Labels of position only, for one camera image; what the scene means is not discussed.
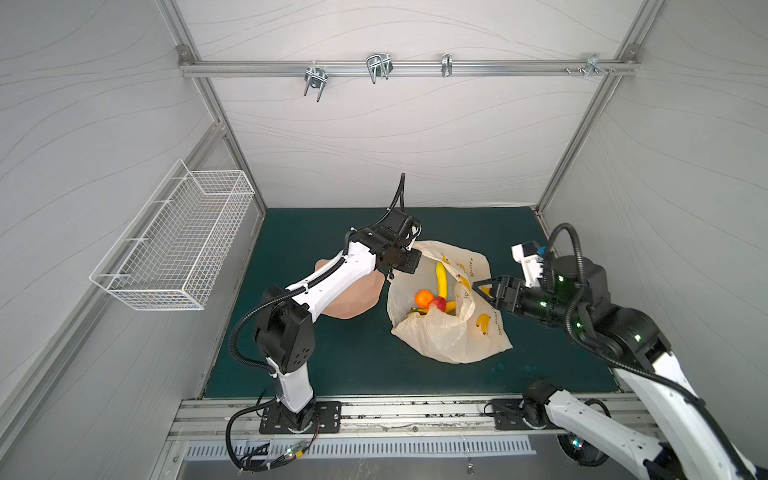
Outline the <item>red apple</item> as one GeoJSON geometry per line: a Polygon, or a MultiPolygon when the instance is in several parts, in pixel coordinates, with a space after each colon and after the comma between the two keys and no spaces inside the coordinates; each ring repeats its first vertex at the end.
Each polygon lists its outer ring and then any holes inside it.
{"type": "Polygon", "coordinates": [[[446,312],[447,311],[446,299],[440,296],[434,297],[429,304],[429,309],[432,309],[432,308],[437,309],[441,312],[446,312]]]}

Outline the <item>yellow banana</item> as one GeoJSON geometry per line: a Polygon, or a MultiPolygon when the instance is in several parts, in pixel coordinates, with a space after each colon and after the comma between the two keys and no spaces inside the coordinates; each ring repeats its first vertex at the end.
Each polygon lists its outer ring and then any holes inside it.
{"type": "Polygon", "coordinates": [[[437,294],[440,298],[448,298],[448,274],[444,264],[440,261],[436,263],[435,274],[437,280],[437,294]]]}

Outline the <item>orange fruit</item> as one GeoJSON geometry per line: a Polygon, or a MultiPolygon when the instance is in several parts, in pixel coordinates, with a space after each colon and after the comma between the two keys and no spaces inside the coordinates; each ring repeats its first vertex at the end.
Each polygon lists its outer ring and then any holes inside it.
{"type": "Polygon", "coordinates": [[[419,309],[428,309],[434,300],[434,295],[431,291],[422,289],[414,295],[414,302],[419,309]]]}

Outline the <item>banana print plastic bag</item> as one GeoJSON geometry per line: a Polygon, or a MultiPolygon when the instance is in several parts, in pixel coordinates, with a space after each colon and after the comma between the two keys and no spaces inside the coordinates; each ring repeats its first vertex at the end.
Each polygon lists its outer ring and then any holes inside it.
{"type": "Polygon", "coordinates": [[[500,311],[478,293],[472,283],[491,276],[487,258],[477,252],[438,241],[417,241],[422,257],[413,274],[397,272],[390,281],[387,313],[391,333],[419,354],[451,364],[474,363],[510,350],[500,311]],[[452,311],[419,307],[421,290],[438,293],[437,266],[446,273],[452,311]]]}

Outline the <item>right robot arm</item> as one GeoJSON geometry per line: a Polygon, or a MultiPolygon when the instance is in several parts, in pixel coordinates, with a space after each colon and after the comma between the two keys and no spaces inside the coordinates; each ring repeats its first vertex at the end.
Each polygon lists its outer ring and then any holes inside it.
{"type": "Polygon", "coordinates": [[[642,434],[614,419],[605,402],[537,381],[509,412],[531,429],[561,429],[558,442],[575,463],[611,459],[639,479],[766,478],[766,468],[738,451],[694,393],[653,320],[612,303],[603,272],[556,270],[533,283],[502,276],[472,288],[494,307],[562,329],[623,378],[661,430],[660,438],[642,434]]]}

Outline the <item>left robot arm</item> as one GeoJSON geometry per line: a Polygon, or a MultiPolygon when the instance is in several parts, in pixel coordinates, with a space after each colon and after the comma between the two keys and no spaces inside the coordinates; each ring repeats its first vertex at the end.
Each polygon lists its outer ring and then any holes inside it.
{"type": "Polygon", "coordinates": [[[315,349],[314,323],[320,315],[355,282],[375,271],[414,272],[421,253],[413,244],[420,233],[416,224],[400,232],[382,226],[350,231],[344,248],[317,272],[286,289],[275,286],[265,292],[254,341],[272,370],[284,411],[303,414],[315,400],[307,363],[315,349]]]}

